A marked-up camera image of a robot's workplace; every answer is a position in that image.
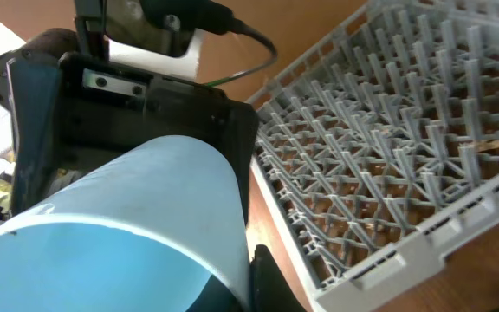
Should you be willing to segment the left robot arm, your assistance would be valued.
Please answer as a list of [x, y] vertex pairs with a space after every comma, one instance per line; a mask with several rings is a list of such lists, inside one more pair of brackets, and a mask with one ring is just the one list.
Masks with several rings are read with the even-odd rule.
[[81, 53], [70, 29], [49, 29], [0, 53], [0, 105], [12, 118], [10, 209], [49, 195], [61, 169], [89, 172], [148, 140], [184, 135], [215, 147], [249, 200], [258, 116], [224, 91]]

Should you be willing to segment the blue cup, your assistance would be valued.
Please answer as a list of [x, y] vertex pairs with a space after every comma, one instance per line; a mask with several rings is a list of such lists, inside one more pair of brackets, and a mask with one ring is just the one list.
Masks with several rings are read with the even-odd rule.
[[249, 309], [249, 260], [228, 160], [159, 137], [0, 225], [0, 311]]

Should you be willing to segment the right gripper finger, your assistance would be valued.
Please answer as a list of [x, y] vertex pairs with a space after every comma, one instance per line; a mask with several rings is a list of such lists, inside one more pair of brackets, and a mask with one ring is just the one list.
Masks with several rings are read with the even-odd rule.
[[266, 245], [256, 246], [250, 273], [253, 311], [305, 312]]

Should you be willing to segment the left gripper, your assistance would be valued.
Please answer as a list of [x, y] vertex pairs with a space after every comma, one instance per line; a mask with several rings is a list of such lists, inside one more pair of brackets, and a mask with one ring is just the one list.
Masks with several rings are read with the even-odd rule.
[[60, 169], [92, 171], [143, 143], [184, 135], [216, 148], [249, 209], [258, 116], [223, 90], [77, 53], [7, 63], [16, 170], [10, 211], [49, 195]]

